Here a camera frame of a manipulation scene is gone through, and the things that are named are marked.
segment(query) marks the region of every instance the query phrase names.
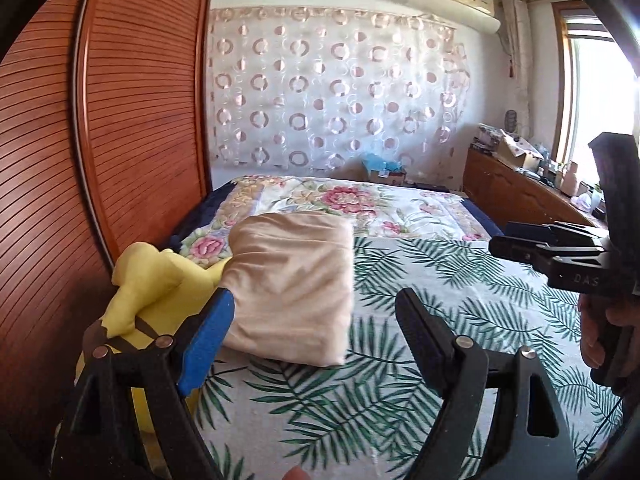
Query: sheer curtain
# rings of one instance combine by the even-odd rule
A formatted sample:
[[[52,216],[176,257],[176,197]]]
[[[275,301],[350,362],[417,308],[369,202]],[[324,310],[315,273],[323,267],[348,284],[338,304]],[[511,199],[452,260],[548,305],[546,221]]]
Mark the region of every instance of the sheer curtain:
[[[455,29],[311,7],[214,9],[207,122],[214,165],[328,176],[364,153],[450,178],[470,75]]]
[[[516,132],[526,139],[531,136],[529,119],[529,90],[533,69],[533,46],[529,7],[522,0],[502,0],[504,17],[511,47],[511,63],[516,79]]]

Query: blue gripper pad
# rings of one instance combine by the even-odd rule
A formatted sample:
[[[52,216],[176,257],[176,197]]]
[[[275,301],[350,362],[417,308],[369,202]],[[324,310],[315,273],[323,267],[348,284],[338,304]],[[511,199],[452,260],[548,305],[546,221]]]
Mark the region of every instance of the blue gripper pad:
[[[219,290],[222,294],[219,295],[209,315],[202,322],[182,355],[182,373],[177,387],[180,394],[185,397],[194,388],[204,384],[211,364],[234,320],[234,297],[224,288]]]

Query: black cable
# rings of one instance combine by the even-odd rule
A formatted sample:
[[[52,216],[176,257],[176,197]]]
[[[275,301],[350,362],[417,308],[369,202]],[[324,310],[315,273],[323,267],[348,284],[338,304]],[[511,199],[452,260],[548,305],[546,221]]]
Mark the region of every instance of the black cable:
[[[584,455],[587,453],[587,450],[591,447],[591,444],[593,444],[593,441],[598,436],[598,433],[600,433],[600,430],[604,427],[605,423],[607,423],[609,421],[609,419],[611,418],[611,415],[613,415],[613,412],[615,412],[617,410],[618,406],[620,405],[620,402],[622,402],[622,397],[620,397],[618,399],[618,402],[616,402],[616,405],[611,409],[611,411],[609,412],[609,415],[607,415],[604,418],[604,420],[599,425],[599,427],[596,430],[596,432],[591,437],[590,441],[588,441],[587,445],[584,447],[584,450],[582,451],[582,454],[580,455],[580,460],[578,460],[578,466],[582,463],[582,459],[584,458]]]

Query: dark blue bedsheet edge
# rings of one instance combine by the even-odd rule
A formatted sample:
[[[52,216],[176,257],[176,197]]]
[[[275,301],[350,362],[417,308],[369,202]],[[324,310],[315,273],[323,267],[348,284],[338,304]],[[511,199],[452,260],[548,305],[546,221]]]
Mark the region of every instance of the dark blue bedsheet edge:
[[[227,182],[224,186],[213,190],[204,197],[202,202],[194,207],[189,214],[185,216],[184,220],[180,222],[174,233],[161,249],[171,249],[174,253],[179,253],[182,241],[198,227],[203,227],[213,220],[216,211],[235,187],[236,184],[233,182]]]
[[[502,235],[500,228],[491,220],[482,210],[468,198],[462,199],[462,205],[466,207],[473,217],[480,222],[480,225],[484,227],[484,230],[489,236]]]

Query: yellow stuffed toy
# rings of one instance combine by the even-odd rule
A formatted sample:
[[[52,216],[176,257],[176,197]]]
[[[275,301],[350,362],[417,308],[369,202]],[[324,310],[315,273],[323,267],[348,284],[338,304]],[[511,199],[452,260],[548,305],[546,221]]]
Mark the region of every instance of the yellow stuffed toy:
[[[160,252],[144,242],[127,247],[111,278],[118,291],[104,315],[84,332],[76,377],[97,346],[107,345],[114,352],[136,351],[158,335],[175,334],[187,317],[207,303],[229,260],[203,269],[171,249]],[[132,388],[132,395],[140,430],[154,433],[144,390]],[[191,411],[197,400],[194,390],[187,398]]]

